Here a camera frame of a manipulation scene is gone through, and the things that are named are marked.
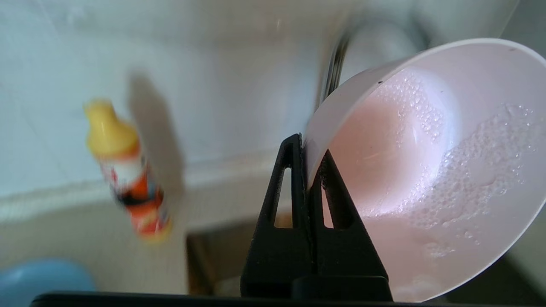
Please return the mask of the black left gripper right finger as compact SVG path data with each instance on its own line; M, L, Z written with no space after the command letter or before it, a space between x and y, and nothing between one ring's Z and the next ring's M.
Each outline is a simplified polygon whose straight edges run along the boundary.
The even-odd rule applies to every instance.
M389 278L327 151L308 193L314 240L308 297L391 299Z

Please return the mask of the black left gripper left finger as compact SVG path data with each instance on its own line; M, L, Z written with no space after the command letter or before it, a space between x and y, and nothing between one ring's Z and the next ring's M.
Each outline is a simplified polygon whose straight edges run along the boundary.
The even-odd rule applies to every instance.
M287 168L291 170L292 227L279 229L275 219ZM293 282L312 274L314 244L305 197L302 136L294 134L279 147L241 276L243 297L290 298Z

